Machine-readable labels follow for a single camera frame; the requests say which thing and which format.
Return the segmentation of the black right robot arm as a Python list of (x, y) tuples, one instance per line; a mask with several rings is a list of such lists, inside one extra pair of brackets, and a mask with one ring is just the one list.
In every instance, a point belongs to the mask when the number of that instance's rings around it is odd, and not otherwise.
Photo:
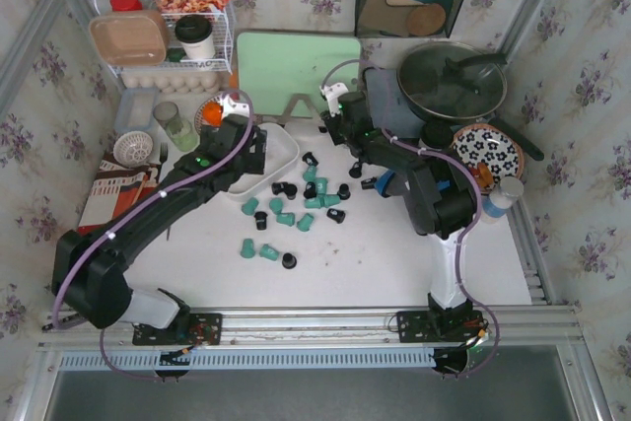
[(376, 190), (383, 197), (402, 197), (414, 231), (432, 247), (428, 308), (418, 316), (398, 316), (400, 340), (470, 344), (485, 322), (462, 287), (463, 244), (479, 200), (469, 172), (452, 154), (403, 144), (375, 127), (363, 93), (342, 83), (319, 90), (327, 103), (321, 117), (332, 142), (347, 146), (359, 163), (386, 169)]

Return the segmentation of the white rectangular storage basket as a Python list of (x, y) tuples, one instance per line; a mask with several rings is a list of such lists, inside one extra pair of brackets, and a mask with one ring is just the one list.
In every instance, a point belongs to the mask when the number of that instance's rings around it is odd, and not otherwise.
[(266, 133), (263, 174), (245, 174), (232, 184), (226, 194), (235, 202), (245, 203), (257, 196), (292, 171), (299, 159), (300, 147), (283, 127), (274, 123), (262, 123), (259, 129)]

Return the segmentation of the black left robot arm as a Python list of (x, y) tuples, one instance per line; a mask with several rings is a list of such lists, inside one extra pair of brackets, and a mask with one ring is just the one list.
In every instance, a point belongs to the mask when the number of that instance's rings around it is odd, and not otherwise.
[(229, 190), (264, 165), (264, 137), (252, 118), (231, 114), (181, 156), (146, 198), (86, 235), (66, 232), (57, 242), (51, 291), (52, 324), (62, 305), (98, 329), (117, 322), (166, 329), (183, 303), (165, 290), (132, 289), (125, 278), (136, 257), (177, 220)]

